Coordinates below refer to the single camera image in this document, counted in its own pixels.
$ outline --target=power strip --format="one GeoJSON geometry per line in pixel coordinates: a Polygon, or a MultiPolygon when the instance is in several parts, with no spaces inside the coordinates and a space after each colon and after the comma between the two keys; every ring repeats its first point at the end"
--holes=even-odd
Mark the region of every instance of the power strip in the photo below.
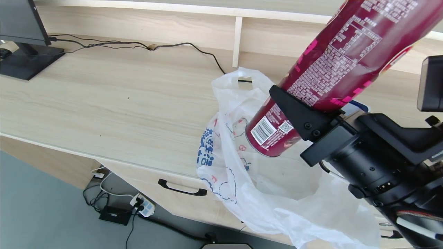
{"type": "Polygon", "coordinates": [[[134,207],[137,203],[141,203],[140,206],[144,207],[143,210],[139,211],[139,214],[144,217],[149,217],[154,214],[155,205],[141,193],[136,194],[129,204],[131,204],[134,209],[137,209],[138,207],[134,207]]]}

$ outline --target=barcode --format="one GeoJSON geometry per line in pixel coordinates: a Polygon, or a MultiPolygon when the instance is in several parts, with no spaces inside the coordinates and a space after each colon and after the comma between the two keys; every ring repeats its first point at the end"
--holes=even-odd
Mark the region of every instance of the barcode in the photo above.
{"type": "Polygon", "coordinates": [[[260,122],[252,129],[251,133],[259,145],[262,145],[270,138],[277,129],[269,122],[268,118],[264,116],[260,122]]]}

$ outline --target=qr code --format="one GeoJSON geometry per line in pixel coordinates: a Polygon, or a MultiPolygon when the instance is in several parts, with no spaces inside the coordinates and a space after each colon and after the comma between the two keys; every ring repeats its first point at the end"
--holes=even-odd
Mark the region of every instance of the qr code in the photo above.
{"type": "Polygon", "coordinates": [[[290,132],[294,127],[288,122],[285,121],[283,122],[278,129],[280,129],[280,131],[284,132],[285,134],[288,134],[288,132],[290,132]]]}

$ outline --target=gray floor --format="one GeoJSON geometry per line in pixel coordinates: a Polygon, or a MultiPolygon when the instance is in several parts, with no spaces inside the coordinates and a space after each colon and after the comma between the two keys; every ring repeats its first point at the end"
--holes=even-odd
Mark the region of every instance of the gray floor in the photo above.
{"type": "MultiPolygon", "coordinates": [[[[112,175],[105,182],[116,193],[138,191],[112,175]]],[[[88,197],[97,195],[91,189],[88,197]]],[[[98,219],[85,204],[82,191],[16,158],[0,152],[1,249],[124,249],[131,224],[121,226],[98,219]]],[[[130,198],[112,197],[114,205],[127,207],[130,198]]],[[[293,249],[208,224],[195,222],[156,207],[155,217],[194,235],[215,232],[220,242],[249,243],[254,249],[293,249]]],[[[140,218],[135,219],[128,249],[199,249],[203,243],[140,218]]]]}

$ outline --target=monitor stand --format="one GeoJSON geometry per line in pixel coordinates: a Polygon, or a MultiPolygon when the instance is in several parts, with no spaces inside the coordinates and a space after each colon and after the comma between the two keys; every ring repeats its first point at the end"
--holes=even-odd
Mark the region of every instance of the monitor stand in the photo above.
{"type": "Polygon", "coordinates": [[[19,49],[0,61],[0,74],[22,80],[30,80],[65,54],[62,48],[16,44],[19,49]]]}

